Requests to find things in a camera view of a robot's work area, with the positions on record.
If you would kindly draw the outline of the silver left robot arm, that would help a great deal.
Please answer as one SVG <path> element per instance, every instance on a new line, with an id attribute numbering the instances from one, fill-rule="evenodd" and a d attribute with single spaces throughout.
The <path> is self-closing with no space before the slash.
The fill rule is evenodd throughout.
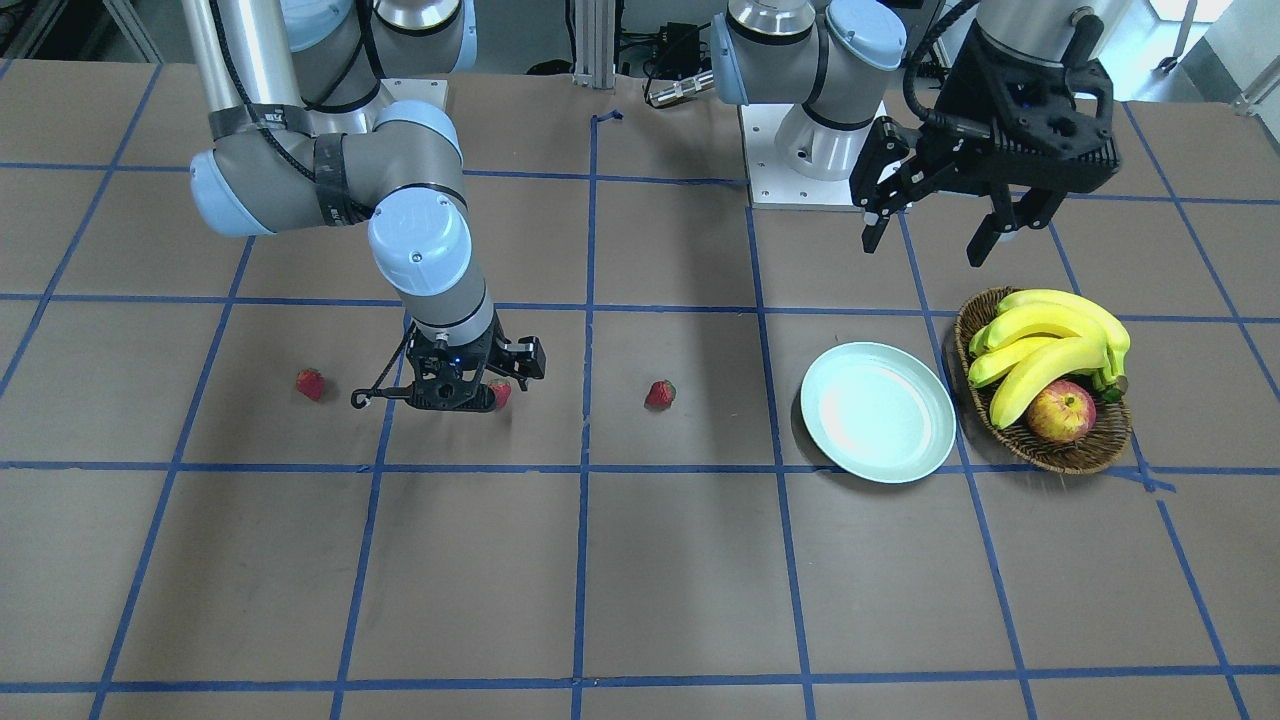
<path id="1" fill-rule="evenodd" d="M 932 193 L 987 197 L 973 266 L 1123 164 L 1098 51 L 1123 1 L 961 1 L 908 47 L 878 1 L 731 1 L 712 27 L 722 101 L 788 108 L 777 149 L 842 181 L 874 252 L 892 215 Z"/>

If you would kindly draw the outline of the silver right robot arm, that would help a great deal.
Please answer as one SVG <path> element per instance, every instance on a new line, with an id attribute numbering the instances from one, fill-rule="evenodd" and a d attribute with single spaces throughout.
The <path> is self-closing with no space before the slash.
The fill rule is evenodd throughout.
<path id="1" fill-rule="evenodd" d="M 186 1 L 212 146 L 189 186 L 218 233 L 366 225 L 372 260 L 410 315 L 402 387 L 351 395 L 490 413 L 484 377 L 545 375 L 535 337 L 509 340 L 474 252 L 465 158 L 444 108 L 396 82 L 468 69 L 471 1 Z"/>

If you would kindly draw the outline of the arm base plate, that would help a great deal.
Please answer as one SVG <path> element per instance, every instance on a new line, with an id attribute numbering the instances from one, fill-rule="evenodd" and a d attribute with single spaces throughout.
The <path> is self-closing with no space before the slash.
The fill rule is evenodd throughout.
<path id="1" fill-rule="evenodd" d="M 845 181 L 820 181 L 790 167 L 774 146 L 785 105 L 739 108 L 750 204 L 756 210 L 854 211 Z"/>
<path id="2" fill-rule="evenodd" d="M 440 78 L 385 78 L 378 95 L 383 106 L 398 101 L 429 102 L 448 110 L 449 82 Z"/>

